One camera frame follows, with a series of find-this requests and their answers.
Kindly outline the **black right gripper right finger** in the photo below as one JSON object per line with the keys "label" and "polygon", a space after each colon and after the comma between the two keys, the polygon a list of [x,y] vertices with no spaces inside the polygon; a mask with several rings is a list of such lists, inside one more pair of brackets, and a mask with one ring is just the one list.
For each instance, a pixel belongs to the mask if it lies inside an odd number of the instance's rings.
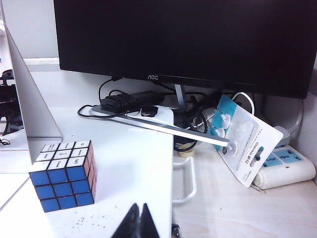
{"label": "black right gripper right finger", "polygon": [[140,219],[140,237],[141,238],[159,238],[158,231],[151,216],[147,203],[143,204],[143,210]]}

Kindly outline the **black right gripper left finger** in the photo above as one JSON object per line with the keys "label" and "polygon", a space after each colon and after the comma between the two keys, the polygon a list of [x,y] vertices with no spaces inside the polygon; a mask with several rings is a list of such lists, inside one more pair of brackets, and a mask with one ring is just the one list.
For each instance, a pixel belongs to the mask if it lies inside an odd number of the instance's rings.
{"label": "black right gripper left finger", "polygon": [[120,225],[113,233],[113,238],[140,238],[140,212],[139,206],[134,203]]}

